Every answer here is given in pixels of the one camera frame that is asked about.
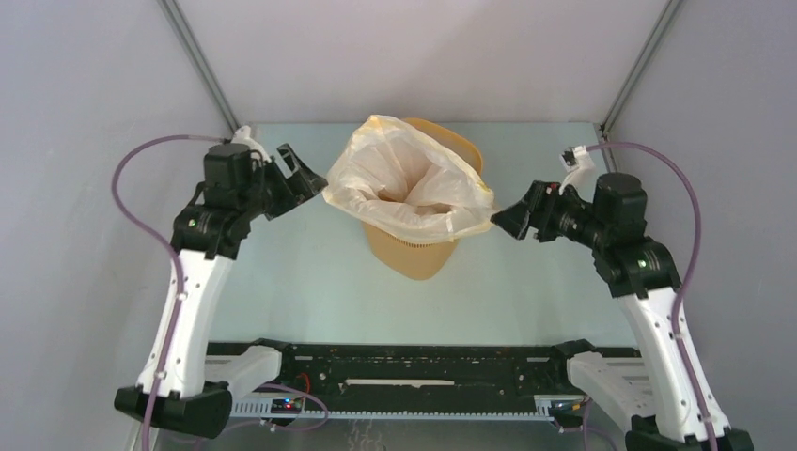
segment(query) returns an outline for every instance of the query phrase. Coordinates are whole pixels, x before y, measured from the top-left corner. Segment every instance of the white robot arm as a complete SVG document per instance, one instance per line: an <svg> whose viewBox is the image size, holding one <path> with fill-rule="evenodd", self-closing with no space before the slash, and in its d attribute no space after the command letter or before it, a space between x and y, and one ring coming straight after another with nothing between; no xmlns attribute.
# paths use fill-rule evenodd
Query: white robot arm
<svg viewBox="0 0 797 451"><path fill-rule="evenodd" d="M636 337L645 364L639 377L649 378L650 390L629 383L595 352L568 360L570 382L626 432L629 451L707 449L702 446L712 440L710 429L721 451L752 450L749 434L730 427L712 394L682 306L673 313L681 282L669 251L645 235L647 194L641 182L628 174L603 174L587 203L572 185L583 178L582 169L593 167L586 149L565 152L563 163L569 168L563 183L534 181L520 202L492 221L517 240L531 227L537 241L564 236L592 250L598 275L618 299ZM681 357L678 341L689 362ZM698 408L703 399L695 385L706 398L708 418Z"/></svg>
<svg viewBox="0 0 797 451"><path fill-rule="evenodd" d="M283 174L251 136L238 130L229 143L214 146L204 159L205 180L174 222L171 246L179 253L183 291L172 265L164 312L152 351L135 386L120 388L114 405L142 419L147 398L159 380L152 425L202 437L224 429L233 398L277 378L279 351L253 346L229 362L205 367L205 353L216 304L249 224L259 215L272 220L314 197L326 180L310 171L287 144L279 149L290 174ZM202 204L196 201L202 195ZM174 333L169 323L180 311ZM162 349L167 342L167 349ZM162 371L158 361L166 354Z"/></svg>

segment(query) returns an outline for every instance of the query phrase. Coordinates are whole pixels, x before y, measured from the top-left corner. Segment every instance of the white wall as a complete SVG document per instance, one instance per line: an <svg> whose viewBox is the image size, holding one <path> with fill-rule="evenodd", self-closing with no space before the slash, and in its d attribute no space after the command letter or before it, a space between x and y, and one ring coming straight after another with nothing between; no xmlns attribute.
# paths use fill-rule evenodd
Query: white wall
<svg viewBox="0 0 797 451"><path fill-rule="evenodd" d="M192 0L241 121L603 121L665 0Z"/></svg>
<svg viewBox="0 0 797 451"><path fill-rule="evenodd" d="M3 449L120 449L113 409L162 311L163 251L124 222L117 161L164 134L225 127L152 0L0 2ZM122 195L169 232L204 144L133 162Z"/></svg>
<svg viewBox="0 0 797 451"><path fill-rule="evenodd" d="M704 241L686 310L713 392L756 449L793 449L797 403L797 3L686 2L613 138L681 165ZM650 233L685 269L692 213L660 163L623 152Z"/></svg>

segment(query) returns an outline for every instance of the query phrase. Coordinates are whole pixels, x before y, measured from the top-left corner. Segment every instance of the metal frame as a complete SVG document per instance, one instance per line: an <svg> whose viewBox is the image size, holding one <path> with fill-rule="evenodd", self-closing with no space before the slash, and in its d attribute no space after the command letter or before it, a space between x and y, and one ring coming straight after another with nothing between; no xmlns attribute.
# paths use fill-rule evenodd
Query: metal frame
<svg viewBox="0 0 797 451"><path fill-rule="evenodd" d="M631 72L629 72L628 77L625 79L620 92L617 93L617 97L615 98L614 103L612 103L612 107L609 108L609 112L606 114L606 119L603 120L601 128L604 136L611 133L612 129L615 127L615 124L617 124L617 119L619 118L620 113L622 113L622 110L628 102L628 99L631 97L633 90L636 88L636 84L639 82L639 79L642 77L642 74L648 67L650 60L659 49L659 45L662 43L664 34L675 21L676 15L678 14L678 11L683 3L683 0L669 0L664 6L662 14L659 15L659 19L656 21L656 24L653 26L653 30L650 31L650 35L645 41L645 45L642 46L642 51L639 53L639 56L633 63Z"/></svg>
<svg viewBox="0 0 797 451"><path fill-rule="evenodd" d="M166 19L171 23L175 34L180 40L180 44L182 44L185 53L191 59L191 64L194 65L202 84L211 94L213 103L216 104L216 108L218 108L219 113L227 123L230 132L235 132L241 127L241 123L235 117L235 113L233 113L232 107L229 105L227 97L225 97L224 91L219 85L219 81L211 69L208 58L205 57L202 48L199 47L199 42L196 41L196 36L191 31L191 26L185 19L185 14L183 14L180 4L177 0L158 0L158 3L163 8Z"/></svg>

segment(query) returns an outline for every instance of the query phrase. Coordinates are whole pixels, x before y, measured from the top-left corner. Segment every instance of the purple cable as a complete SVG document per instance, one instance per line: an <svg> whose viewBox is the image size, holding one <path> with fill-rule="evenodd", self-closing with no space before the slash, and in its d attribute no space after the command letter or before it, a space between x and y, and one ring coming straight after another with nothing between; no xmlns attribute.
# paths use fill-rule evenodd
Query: purple cable
<svg viewBox="0 0 797 451"><path fill-rule="evenodd" d="M151 148L157 144L165 143L167 141L178 141L178 140L193 140L193 141L208 141L212 143L221 143L224 142L221 138L213 138L210 136L195 136L191 134L173 134L170 136L164 136L162 138L153 139L151 141L147 141L146 143L142 144L141 146L134 148L130 151L127 155L122 158L122 161L119 162L117 165L117 170L114 171L114 177L111 180L111 195L114 197L114 202L117 203L117 207L122 212L122 214L130 220L134 225L138 228L144 230L149 234L152 238L154 238L161 246L165 249L165 251L169 254L169 258L172 260L172 264L175 268L175 275L177 277L177 294L183 292L183 270L182 264L180 263L180 257L178 257L177 252L172 248L169 244L169 241L160 233L158 233L154 228L150 227L149 225L144 224L143 221L135 217L128 209L125 207L124 202L119 197L119 177L122 174L122 170L124 170L127 163L133 159L134 156L141 153L142 150L145 148ZM155 407L155 398L158 396L158 388L161 386L161 379L158 378L158 374L164 371L164 367L166 365L166 354L164 350L168 350L169 346L172 343L172 337L174 336L175 327L177 326L177 318L180 315L180 306L182 304L182 300L178 297L175 300L174 307L172 308L172 315L169 319L169 324L166 327L166 333L164 335L164 343L161 345L161 352L160 356L158 357L158 365L155 367L155 378L152 381L152 388L149 391L149 397L147 398L147 407L144 409L144 420L142 421L142 428L141 428L141 447L145 451L149 451L151 448L149 446L149 425L152 424L152 410Z"/></svg>
<svg viewBox="0 0 797 451"><path fill-rule="evenodd" d="M222 431L222 434L226 434L226 433L230 432L231 430L234 430L234 429L237 429L237 428L244 428L244 427L247 427L247 426L254 426L254 425L269 425L272 428L278 428L278 429L286 430L286 431L289 431L289 432L307 432L309 430L318 429L318 428L322 427L323 425L325 425L327 421L329 421L329 409L326 407L326 404L324 404L323 401L321 401L317 397L314 397L314 396L310 395L308 392L303 392L301 390L296 390L295 388L290 388L290 387L287 387L285 385L280 385L280 384L277 384L277 383L264 383L264 384L260 385L259 388L271 388L271 389L274 389L274 390L280 390L281 394L285 394L285 395L290 394L290 395L298 395L300 397L306 397L307 399L310 399L311 401L315 402L321 408L321 410L324 412L324 417L323 417L323 419L321 421L319 421L315 425L302 427L302 428L289 428L289 427L285 427L285 426L279 426L279 425L275 425L273 423L268 423L265 420L250 420L250 421L244 421L242 423L238 423L236 425L230 426L229 428L225 428L225 430ZM194 448L192 448L192 449L194 451L198 451L199 448L201 448L202 444L204 442L206 442L208 439L189 439L189 440L186 440L186 439L180 439L180 438L177 438L177 437L172 437L171 440L173 442L176 442L176 443L193 444Z"/></svg>
<svg viewBox="0 0 797 451"><path fill-rule="evenodd" d="M611 434L609 434L608 432L606 432L603 429L591 428L590 426L587 425L587 423L589 421L589 411L591 409L592 409L592 399L589 399L589 400L587 400L584 403L584 416L582 416L582 419L581 419L581 424L582 425L581 425L580 428L563 428L559 424L559 422L556 421L556 420L554 420L554 426L557 429L559 429L559 433L560 434L564 434L564 433L570 434L570 433L576 433L576 432L583 433L584 434L584 451L589 451L589 449L590 449L589 448L589 441L588 441L588 437L589 437L589 433L590 432L595 434L595 435L598 435L601 438L603 438L604 440L606 440L606 442L609 443L609 446L612 448L613 451L619 451L619 448L617 447L617 443L615 443L615 440L612 439Z"/></svg>
<svg viewBox="0 0 797 451"><path fill-rule="evenodd" d="M695 367L692 365L692 359L689 358L689 352L686 350L686 344L683 342L683 337L680 334L680 308L683 305L683 295L686 293L686 289L692 282L692 276L695 274L695 265L697 263L697 255L700 253L700 241L703 234L703 220L700 216L700 206L697 203L697 194L695 193L695 189L692 187L692 183L690 183L689 179L686 178L686 174L684 174L683 171L681 171L680 168L669 158L665 157L662 153L653 150L652 148L636 143L617 142L587 146L586 151L591 152L594 150L600 150L602 148L633 148L658 158L676 173L681 183L683 183L683 187L686 188L686 192L689 194L689 199L692 201L692 210L695 212L695 240L692 244L692 256L689 258L689 266L686 267L686 274L683 276L683 285L680 287L680 290L675 296L675 302L673 303L673 309L670 314L670 324L672 325L673 333L675 334L676 345L678 346L680 359L683 361L683 366L686 369L689 382L692 384L692 390L695 392L695 397L697 398L697 407L700 409L700 415L705 422L704 424L706 425L706 434L709 438L709 447L711 448L711 451L718 451L719 448L717 445L717 437L714 433L714 427L711 424L711 415L709 414L709 405L706 402L706 398L704 398L703 389L700 387L700 381L697 379L697 373L695 373Z"/></svg>

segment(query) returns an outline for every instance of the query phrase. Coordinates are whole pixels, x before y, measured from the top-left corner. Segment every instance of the purple wire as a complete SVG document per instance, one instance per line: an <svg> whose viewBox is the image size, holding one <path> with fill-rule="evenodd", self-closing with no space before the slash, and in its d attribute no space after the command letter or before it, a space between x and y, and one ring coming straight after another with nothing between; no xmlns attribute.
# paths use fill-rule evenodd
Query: purple wire
<svg viewBox="0 0 797 451"><path fill-rule="evenodd" d="M279 390L280 393L284 394L284 395L298 395L300 397L306 397L307 399L310 399L311 401L315 402L321 408L321 410L324 412L324 417L323 417L323 419L321 421L319 421L315 425L302 427L302 428L289 428L289 427L286 427L286 426L279 426L279 425L275 425L273 423L266 422L265 420L250 420L250 421L244 421L242 423L238 423L238 424L235 424L235 425L230 426L228 428L225 428L225 430L222 431L222 434L226 434L226 433L230 432L231 430L234 430L234 429L237 429L237 428L244 428L244 427L247 427L247 426L254 426L254 425L269 425L272 428L278 428L278 429L286 430L288 432L307 432L309 430L318 429L318 428L322 427L323 425L325 425L327 421L329 421L329 409L326 407L326 404L324 404L323 401L321 401L317 397L314 397L313 395L310 395L308 392L303 392L301 390L296 390L295 388L290 388L290 387L287 387L285 385L280 385L278 383L264 383L264 384L260 385L259 388L271 388L271 389L274 389L274 390ZM177 438L177 437L171 437L171 440L173 442L176 442L176 443L193 444L194 447L192 449L194 451L198 451L199 448L202 447L202 444L204 442L206 442L208 439L180 439L180 438Z"/></svg>
<svg viewBox="0 0 797 451"><path fill-rule="evenodd" d="M690 183L689 179L686 178L686 174L684 174L683 171L681 171L680 168L670 159L665 157L662 153L653 150L652 148L636 143L617 142L588 146L586 151L591 152L594 150L600 150L602 148L633 148L658 158L676 173L681 183L683 183L683 187L686 188L686 192L689 194L689 199L692 201L692 210L695 213L695 240L692 244L692 256L689 258L689 266L686 267L686 274L683 276L683 285L680 287L678 293L676 293L675 301L673 302L673 309L670 313L670 324L672 325L673 333L675 334L675 341L676 345L678 346L680 359L683 361L683 366L686 369L689 382L692 384L692 390L695 392L695 397L697 398L697 407L700 409L700 415L706 425L706 434L709 438L709 447L711 451L718 451L719 448L717 445L717 437L714 433L714 427L711 424L711 416L709 414L709 405L703 395L703 389L700 387L700 381L697 379L697 373L695 372L695 367L692 364L692 359L689 358L689 352L687 351L686 344L683 342L683 337L680 334L679 317L680 309L683 306L683 295L686 293L686 289L692 283L692 276L695 274L697 255L700 253L700 241L703 234L703 220L700 216L700 206L697 203L697 194L695 193L695 189L692 187L692 183Z"/></svg>
<svg viewBox="0 0 797 451"><path fill-rule="evenodd" d="M180 257L178 257L177 252L172 248L169 244L169 241L160 233L157 232L154 228L150 227L149 225L145 224L143 221L135 217L127 207L125 207L124 202L119 197L119 177L122 174L122 170L124 170L127 163L133 159L136 155L141 153L142 150L145 148L151 148L157 144L165 143L168 141L179 141L179 140L193 140L193 141L208 141L212 143L221 143L224 142L221 138L214 138L211 136L196 136L191 134L173 134L169 136L164 136L162 138L153 139L151 141L147 141L146 143L142 144L141 146L134 148L130 151L127 155L122 158L122 160L117 165L117 169L114 171L114 177L111 180L111 195L114 197L114 202L117 203L117 207L122 212L122 214L130 220L134 225L138 228L147 232L152 238L154 238L161 246L165 249L165 251L169 254L169 258L172 260L172 265L174 265L175 269L175 276L177 277L177 294L183 292L184 289L184 279L183 279L183 269L182 264L180 263ZM149 446L149 426L152 424L152 411L155 407L155 398L158 396L158 389L161 386L161 379L158 378L158 374L164 371L164 367L166 365L166 357L168 353L169 346L172 342L172 337L174 336L175 327L177 326L177 318L180 315L180 307L182 305L182 300L180 297L177 297L174 303L174 307L172 308L171 318L169 319L169 324L166 327L166 333L164 335L164 343L161 345L161 352L160 356L158 357L158 365L155 367L155 378L152 381L152 388L149 391L149 397L147 398L147 407L144 409L144 420L142 421L142 428L141 428L141 447L145 451L149 451L151 448Z"/></svg>
<svg viewBox="0 0 797 451"><path fill-rule="evenodd" d="M558 421L554 420L554 426L557 429L559 429L559 433L567 433L567 434L576 433L576 432L583 433L584 434L584 451L589 451L590 448L589 448L588 436L589 436L589 433L591 432L591 433L594 433L595 435L600 436L604 440L606 440L609 443L609 446L611 446L611 448L614 451L619 451L619 448L617 447L617 443L615 443L615 440L612 438L611 434L609 434L608 432L606 432L605 430L603 430L601 428L591 428L590 426L587 425L588 422L589 422L589 412L592 409L592 399L587 400L584 404L585 404L585 406L584 406L584 416L582 416L582 419L581 419L581 424L582 424L581 427L580 428L563 428L559 424Z"/></svg>

